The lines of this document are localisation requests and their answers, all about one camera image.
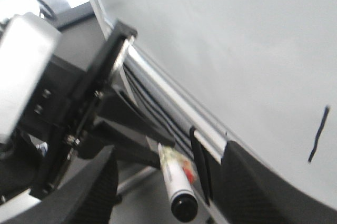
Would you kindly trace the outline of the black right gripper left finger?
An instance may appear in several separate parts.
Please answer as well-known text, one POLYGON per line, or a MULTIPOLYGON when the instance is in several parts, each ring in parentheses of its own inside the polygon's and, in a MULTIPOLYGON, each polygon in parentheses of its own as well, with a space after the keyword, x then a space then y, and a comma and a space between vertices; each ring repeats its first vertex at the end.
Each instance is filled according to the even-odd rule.
POLYGON ((118 185, 114 147, 38 201, 27 193, 1 206, 1 223, 109 223, 118 185))

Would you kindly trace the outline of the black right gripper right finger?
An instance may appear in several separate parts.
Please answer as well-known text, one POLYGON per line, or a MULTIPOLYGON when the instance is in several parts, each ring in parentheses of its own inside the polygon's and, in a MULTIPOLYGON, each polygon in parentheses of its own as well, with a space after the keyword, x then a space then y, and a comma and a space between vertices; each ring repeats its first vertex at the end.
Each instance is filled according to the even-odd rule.
POLYGON ((221 176, 230 223, 336 223, 336 210, 298 190, 229 141, 221 176))

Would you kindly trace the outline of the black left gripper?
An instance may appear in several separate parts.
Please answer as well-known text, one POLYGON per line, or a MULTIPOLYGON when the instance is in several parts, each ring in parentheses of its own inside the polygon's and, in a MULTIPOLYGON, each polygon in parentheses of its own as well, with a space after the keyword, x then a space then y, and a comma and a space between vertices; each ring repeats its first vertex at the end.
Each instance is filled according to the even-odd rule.
MULTIPOLYGON (((116 21, 87 71, 52 56, 18 123, 21 132, 48 145, 31 184, 32 196, 43 199, 56 190, 75 149, 80 158, 92 159, 104 147, 112 146, 118 160, 161 168, 157 153, 107 123, 97 124, 80 139, 86 121, 98 104, 99 94, 112 83, 114 65, 124 54, 126 42, 136 37, 135 28, 116 21)), ((110 91, 105 95, 98 115, 158 143, 175 146, 174 137, 156 125, 124 91, 110 91)))

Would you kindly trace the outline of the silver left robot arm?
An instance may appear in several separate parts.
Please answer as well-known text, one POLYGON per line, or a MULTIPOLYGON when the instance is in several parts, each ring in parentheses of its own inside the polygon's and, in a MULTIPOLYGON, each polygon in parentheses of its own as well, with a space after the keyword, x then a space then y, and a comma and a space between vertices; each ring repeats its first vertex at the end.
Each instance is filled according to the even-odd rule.
POLYGON ((87 70, 54 55, 60 37, 30 12, 1 21, 1 203, 26 190, 45 198, 74 154, 93 159, 107 145, 158 167, 155 153, 116 125, 174 145, 115 84, 137 37, 134 28, 115 22, 87 70))

